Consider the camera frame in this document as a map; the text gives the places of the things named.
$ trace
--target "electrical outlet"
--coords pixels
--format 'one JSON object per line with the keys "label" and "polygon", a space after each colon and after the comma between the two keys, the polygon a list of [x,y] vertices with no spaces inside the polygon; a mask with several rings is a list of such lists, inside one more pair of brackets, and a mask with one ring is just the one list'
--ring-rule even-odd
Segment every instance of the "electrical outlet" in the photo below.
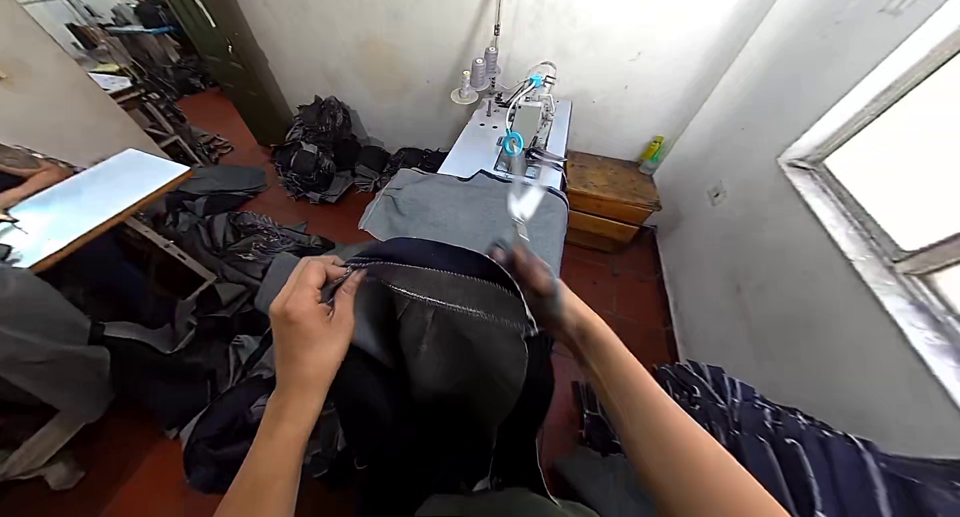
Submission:
{"label": "electrical outlet", "polygon": [[727,199],[727,190],[723,186],[723,181],[717,181],[713,187],[706,192],[706,197],[710,200],[710,205],[720,205]]}

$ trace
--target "window sill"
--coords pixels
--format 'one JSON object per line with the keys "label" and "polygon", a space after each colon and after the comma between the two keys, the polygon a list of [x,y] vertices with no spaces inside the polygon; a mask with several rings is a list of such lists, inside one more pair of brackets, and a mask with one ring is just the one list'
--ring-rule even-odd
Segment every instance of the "window sill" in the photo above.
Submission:
{"label": "window sill", "polygon": [[951,330],[917,300],[922,287],[913,280],[915,277],[898,275],[878,254],[869,234],[858,227],[857,220],[828,189],[816,169],[801,158],[791,157],[791,153],[787,150],[777,160],[787,179],[960,407],[960,353],[949,337]]}

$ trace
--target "hand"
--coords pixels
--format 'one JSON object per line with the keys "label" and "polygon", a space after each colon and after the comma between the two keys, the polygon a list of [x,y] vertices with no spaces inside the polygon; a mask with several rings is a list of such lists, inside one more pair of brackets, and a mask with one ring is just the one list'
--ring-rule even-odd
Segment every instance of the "hand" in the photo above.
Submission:
{"label": "hand", "polygon": [[513,245],[511,253],[494,248],[489,255],[516,278],[536,322],[579,356],[587,328],[603,319],[525,246]]}
{"label": "hand", "polygon": [[354,296],[366,275],[362,270],[350,275],[330,307],[320,301],[320,289],[347,273],[341,264],[336,256],[304,258],[270,304],[275,393],[323,405],[354,337]]}

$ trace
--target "tiled floor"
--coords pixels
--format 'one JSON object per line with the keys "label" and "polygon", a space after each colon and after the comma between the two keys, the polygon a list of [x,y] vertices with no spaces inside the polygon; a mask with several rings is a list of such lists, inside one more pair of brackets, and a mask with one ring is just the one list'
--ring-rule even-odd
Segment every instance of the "tiled floor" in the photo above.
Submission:
{"label": "tiled floor", "polygon": [[[340,243],[370,239],[356,226],[373,195],[351,192],[335,205],[294,202],[278,184],[269,151],[257,145],[229,100],[210,91],[180,105],[195,125],[233,142],[236,149],[223,162],[261,166],[267,171],[270,188],[250,201],[246,210],[269,215],[282,224],[306,221],[311,233]],[[560,276],[649,365],[676,358],[660,267],[654,233],[643,229],[622,253],[597,253],[567,245]],[[577,415],[570,381],[584,376],[562,347],[558,346],[553,362],[557,385],[541,448],[548,478],[561,488],[549,464],[576,444]],[[72,448],[87,470],[76,487],[53,493],[38,479],[0,484],[0,513],[10,517],[204,517],[213,514],[220,499],[196,493],[186,485],[179,443],[166,439],[151,418],[131,404],[114,403],[99,422],[83,429]],[[333,488],[305,479],[296,513],[350,515],[353,495],[350,487]]]}

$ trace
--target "wooden drawer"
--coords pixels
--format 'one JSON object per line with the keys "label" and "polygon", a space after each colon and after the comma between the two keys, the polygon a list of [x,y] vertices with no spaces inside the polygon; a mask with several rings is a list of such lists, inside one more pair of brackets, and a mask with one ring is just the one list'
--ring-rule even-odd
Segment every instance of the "wooden drawer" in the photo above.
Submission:
{"label": "wooden drawer", "polygon": [[619,251],[627,245],[626,243],[620,243],[618,240],[576,228],[569,228],[566,231],[566,242],[586,249],[603,251],[604,253]]}
{"label": "wooden drawer", "polygon": [[580,211],[570,211],[568,228],[588,231],[620,243],[629,243],[637,234],[637,231],[641,229],[639,226],[625,225],[618,221],[587,215]]}
{"label": "wooden drawer", "polygon": [[653,210],[647,207],[604,200],[576,192],[573,189],[566,193],[566,197],[570,200],[570,209],[573,211],[606,217],[631,225],[642,225],[643,221],[647,220],[647,217],[653,213]]}

